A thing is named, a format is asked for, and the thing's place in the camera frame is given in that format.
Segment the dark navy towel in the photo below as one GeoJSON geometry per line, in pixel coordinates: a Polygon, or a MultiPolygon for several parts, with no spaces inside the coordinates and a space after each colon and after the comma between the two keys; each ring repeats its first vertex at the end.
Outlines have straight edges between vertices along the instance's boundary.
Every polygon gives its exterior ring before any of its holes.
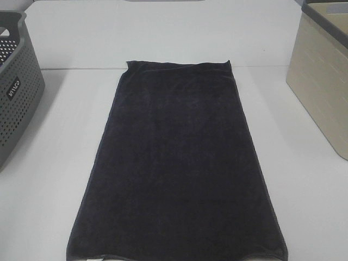
{"type": "Polygon", "coordinates": [[[231,63],[127,66],[67,260],[287,260],[231,63]]]}

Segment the beige storage box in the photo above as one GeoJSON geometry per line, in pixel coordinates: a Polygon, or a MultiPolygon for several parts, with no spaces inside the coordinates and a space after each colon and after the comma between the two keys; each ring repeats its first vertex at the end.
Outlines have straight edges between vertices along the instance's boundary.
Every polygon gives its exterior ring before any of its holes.
{"type": "Polygon", "coordinates": [[[286,82],[347,159],[347,1],[304,1],[286,82]]]}

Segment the grey perforated plastic basket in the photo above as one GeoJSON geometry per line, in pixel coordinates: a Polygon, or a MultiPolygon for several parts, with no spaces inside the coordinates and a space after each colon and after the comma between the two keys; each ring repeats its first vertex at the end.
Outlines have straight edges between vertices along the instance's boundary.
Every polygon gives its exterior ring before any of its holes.
{"type": "Polygon", "coordinates": [[[1,167],[27,129],[45,89],[22,11],[1,11],[1,167]]]}

